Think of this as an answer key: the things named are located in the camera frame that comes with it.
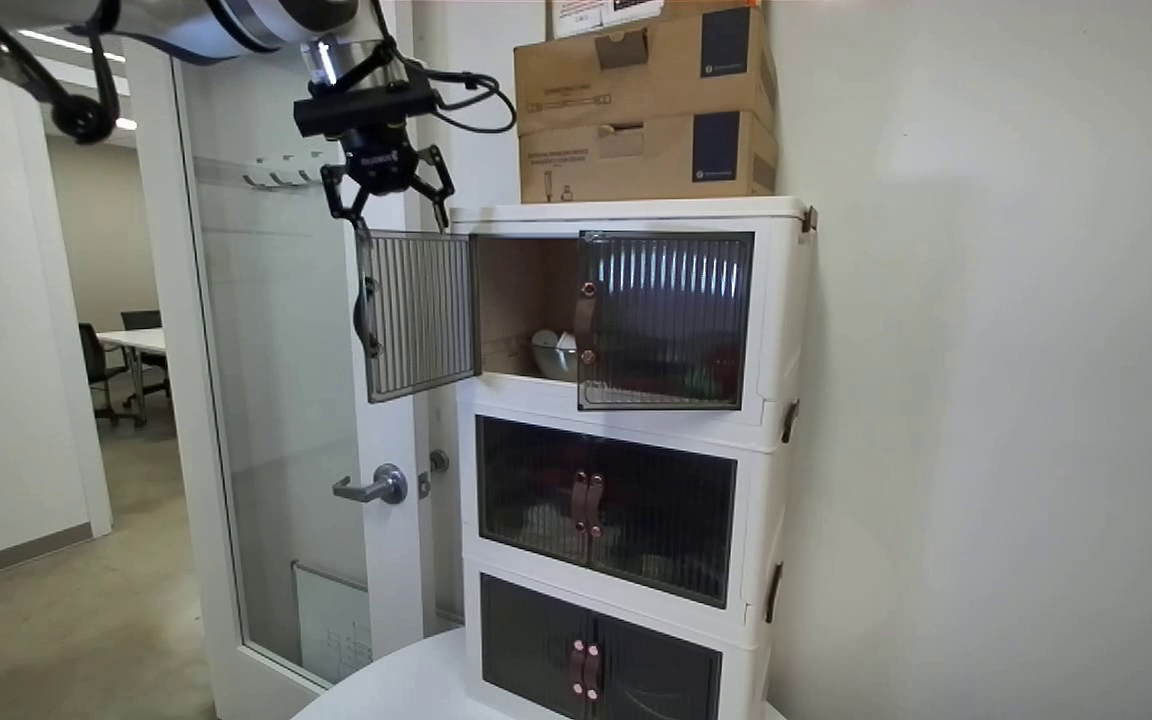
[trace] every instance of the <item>floor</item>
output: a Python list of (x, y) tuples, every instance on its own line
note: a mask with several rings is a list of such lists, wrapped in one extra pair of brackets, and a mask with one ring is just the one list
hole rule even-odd
[(173, 421), (100, 429), (117, 532), (0, 570), (0, 720), (213, 720)]

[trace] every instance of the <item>round white table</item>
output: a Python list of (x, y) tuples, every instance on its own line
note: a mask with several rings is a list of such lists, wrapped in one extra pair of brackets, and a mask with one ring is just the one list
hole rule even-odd
[(311, 701), (296, 720), (505, 720), (502, 714), (473, 701), (466, 668), (466, 631), (443, 631), (403, 653), (391, 653), (320, 701)]

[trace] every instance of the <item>ceiling light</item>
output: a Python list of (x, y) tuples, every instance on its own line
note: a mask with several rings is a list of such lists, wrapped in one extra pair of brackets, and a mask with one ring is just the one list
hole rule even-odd
[(59, 39), (59, 36), (49, 36), (49, 33), (19, 33), (19, 36), (29, 36), (29, 39), (36, 39), (36, 43), (54, 43), (54, 48), (69, 48), (69, 53), (92, 53), (88, 43), (77, 43), (77, 39)]

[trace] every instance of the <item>black chair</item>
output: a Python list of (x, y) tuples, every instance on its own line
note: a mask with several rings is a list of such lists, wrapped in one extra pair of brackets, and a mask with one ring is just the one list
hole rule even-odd
[[(126, 327), (166, 327), (166, 313), (144, 309), (144, 313), (121, 313)], [(144, 370), (162, 370), (166, 382), (162, 384), (144, 384), (141, 396), (166, 394), (173, 401), (173, 373), (167, 373), (167, 358), (141, 358)]]
[(126, 416), (111, 406), (108, 382), (126, 377), (127, 365), (117, 365), (117, 370), (108, 365), (104, 346), (100, 346), (92, 324), (82, 324), (82, 339), (86, 339), (88, 384), (92, 387), (100, 384), (100, 396), (104, 396), (104, 410), (97, 406), (97, 421), (104, 416), (104, 421), (121, 424)]

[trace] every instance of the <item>white cabinet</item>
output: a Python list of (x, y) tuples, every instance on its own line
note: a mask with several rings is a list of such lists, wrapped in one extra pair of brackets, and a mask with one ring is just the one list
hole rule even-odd
[(462, 382), (466, 617), (489, 704), (762, 714), (804, 216), (792, 202), (491, 209), (455, 237), (359, 247), (374, 401)]

